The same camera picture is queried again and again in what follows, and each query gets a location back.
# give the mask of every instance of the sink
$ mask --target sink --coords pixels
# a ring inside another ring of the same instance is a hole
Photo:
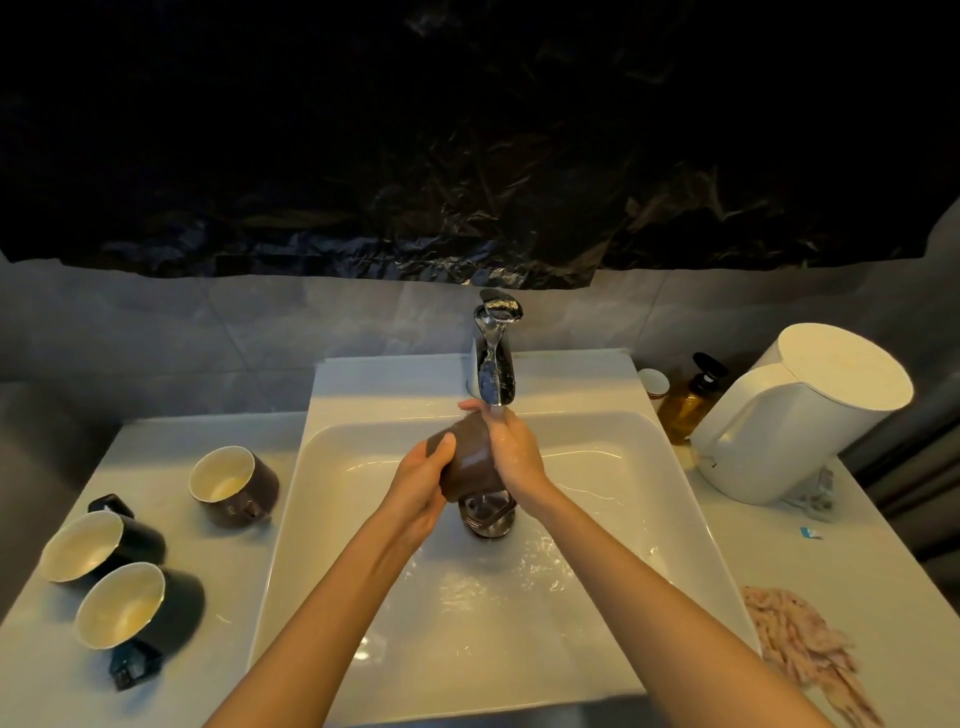
[[[683,471],[623,352],[515,357],[515,411],[551,479],[754,649],[756,634]],[[383,499],[402,455],[455,421],[459,356],[318,368],[251,660]],[[358,648],[333,724],[454,716],[643,692],[545,529],[518,510],[500,540],[455,505]]]

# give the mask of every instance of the chrome faucet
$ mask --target chrome faucet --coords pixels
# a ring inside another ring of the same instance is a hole
[[[523,318],[519,302],[493,288],[480,291],[473,310],[479,336],[473,339],[467,390],[494,407],[510,404],[516,395],[514,360],[507,344],[507,325]]]

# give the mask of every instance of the hand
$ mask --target hand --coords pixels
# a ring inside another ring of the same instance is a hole
[[[500,479],[517,503],[528,511],[535,510],[541,497],[557,486],[543,470],[534,433],[509,407],[494,409],[480,400],[462,401],[457,406],[467,412],[480,412],[490,431],[493,463]]]
[[[426,441],[413,446],[396,466],[390,490],[378,509],[399,528],[413,550],[420,548],[437,525],[446,498],[440,492],[440,471],[453,458],[457,439],[447,432],[430,457]]]

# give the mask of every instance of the amber bottle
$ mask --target amber bottle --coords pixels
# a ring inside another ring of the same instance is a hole
[[[657,413],[673,445],[682,445],[704,419],[717,401],[719,380],[730,373],[727,367],[703,352],[693,354],[693,363],[700,368],[700,374],[671,387]]]

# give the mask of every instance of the plastic bag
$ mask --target plastic bag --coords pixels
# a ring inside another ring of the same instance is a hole
[[[12,261],[570,288],[600,266],[919,256],[960,194],[960,74],[932,15],[683,0],[18,11],[31,17],[9,25],[0,85]]]

